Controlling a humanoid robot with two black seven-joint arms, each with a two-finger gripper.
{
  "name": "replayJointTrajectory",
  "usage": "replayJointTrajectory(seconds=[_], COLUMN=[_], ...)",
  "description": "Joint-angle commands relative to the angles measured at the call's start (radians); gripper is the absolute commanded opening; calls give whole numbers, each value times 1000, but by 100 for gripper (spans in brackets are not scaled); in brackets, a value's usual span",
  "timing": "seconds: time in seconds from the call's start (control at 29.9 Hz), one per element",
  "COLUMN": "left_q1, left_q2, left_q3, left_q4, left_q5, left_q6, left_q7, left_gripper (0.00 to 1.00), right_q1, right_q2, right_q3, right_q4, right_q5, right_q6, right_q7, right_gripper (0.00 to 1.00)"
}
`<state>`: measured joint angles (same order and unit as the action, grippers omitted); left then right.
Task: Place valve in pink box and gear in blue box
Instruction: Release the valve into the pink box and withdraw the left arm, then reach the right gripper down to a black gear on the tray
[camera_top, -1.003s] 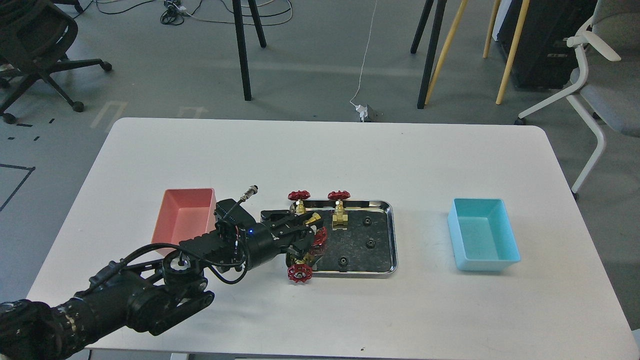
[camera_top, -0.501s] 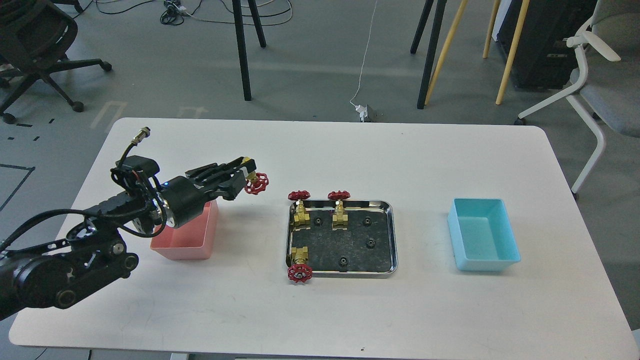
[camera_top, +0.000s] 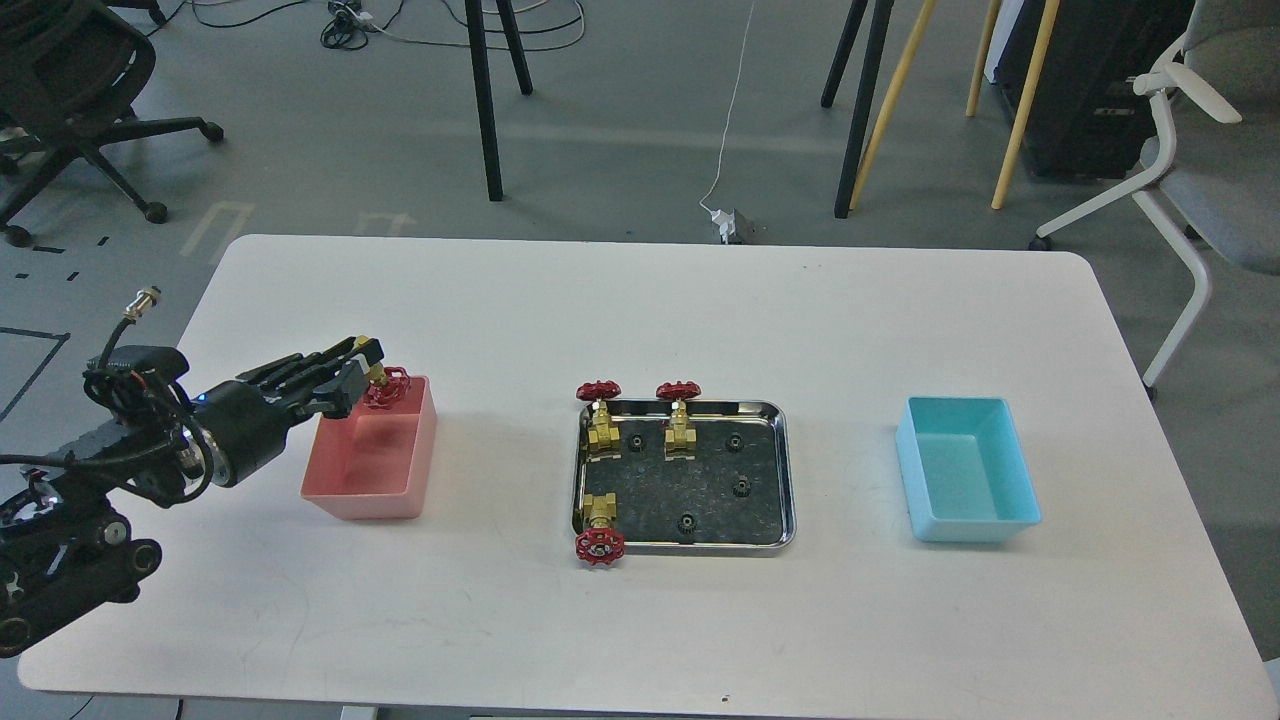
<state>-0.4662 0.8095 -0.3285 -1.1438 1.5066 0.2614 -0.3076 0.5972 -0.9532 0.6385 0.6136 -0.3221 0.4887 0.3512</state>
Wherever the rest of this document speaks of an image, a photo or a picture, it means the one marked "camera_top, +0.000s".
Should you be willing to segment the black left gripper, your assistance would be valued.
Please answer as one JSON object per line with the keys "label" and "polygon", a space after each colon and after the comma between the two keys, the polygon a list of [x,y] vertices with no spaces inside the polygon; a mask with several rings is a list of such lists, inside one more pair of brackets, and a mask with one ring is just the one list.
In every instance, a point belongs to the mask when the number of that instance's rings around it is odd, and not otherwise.
{"label": "black left gripper", "polygon": [[[369,389],[367,366],[384,357],[379,340],[348,337],[321,352],[279,357],[196,396],[192,410],[212,454],[212,483],[233,487],[265,466],[283,452],[291,429],[311,416],[346,419]],[[329,363],[344,364],[325,382],[319,370]]]}

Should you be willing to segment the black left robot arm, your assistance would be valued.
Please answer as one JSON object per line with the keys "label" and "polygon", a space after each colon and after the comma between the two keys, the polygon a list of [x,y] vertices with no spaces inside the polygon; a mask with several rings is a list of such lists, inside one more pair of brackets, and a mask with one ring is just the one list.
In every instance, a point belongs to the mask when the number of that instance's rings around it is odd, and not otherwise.
{"label": "black left robot arm", "polygon": [[406,392],[375,338],[292,354],[196,396],[177,348],[122,345],[160,297],[141,290],[83,374],[84,395],[110,413],[52,454],[6,454],[23,486],[3,502],[1,652],[15,657],[96,607],[129,603],[163,551],[137,539],[110,503],[124,491],[161,509],[212,486],[232,487],[278,457],[291,429],[312,416],[343,419],[378,396]]}

